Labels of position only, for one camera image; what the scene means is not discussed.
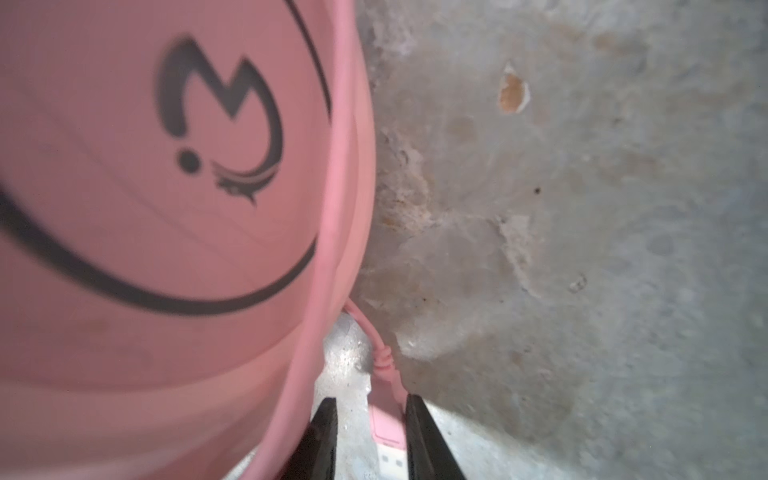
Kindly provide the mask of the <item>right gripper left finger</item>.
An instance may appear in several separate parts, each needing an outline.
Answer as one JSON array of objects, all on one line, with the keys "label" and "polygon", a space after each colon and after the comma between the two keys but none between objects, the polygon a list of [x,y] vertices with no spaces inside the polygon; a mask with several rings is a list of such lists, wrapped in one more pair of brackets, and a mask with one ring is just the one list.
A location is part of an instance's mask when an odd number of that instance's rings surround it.
[{"label": "right gripper left finger", "polygon": [[337,436],[337,401],[335,398],[326,397],[287,462],[281,479],[334,480]]}]

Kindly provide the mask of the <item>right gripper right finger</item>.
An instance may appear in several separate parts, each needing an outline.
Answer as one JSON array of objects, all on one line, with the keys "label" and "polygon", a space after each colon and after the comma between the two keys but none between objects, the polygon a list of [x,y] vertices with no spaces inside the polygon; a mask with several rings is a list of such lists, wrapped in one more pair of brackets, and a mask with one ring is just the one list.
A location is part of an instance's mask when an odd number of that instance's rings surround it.
[{"label": "right gripper right finger", "polygon": [[409,394],[405,410],[410,480],[466,480],[421,396]]}]

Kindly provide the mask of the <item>pink headphones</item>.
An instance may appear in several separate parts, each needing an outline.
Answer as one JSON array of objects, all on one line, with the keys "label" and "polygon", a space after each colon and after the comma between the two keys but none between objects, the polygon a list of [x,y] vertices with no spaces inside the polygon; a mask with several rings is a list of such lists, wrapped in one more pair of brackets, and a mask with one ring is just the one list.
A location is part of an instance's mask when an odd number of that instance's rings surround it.
[{"label": "pink headphones", "polygon": [[281,477],[373,143],[351,1],[3,2],[2,477]]}]

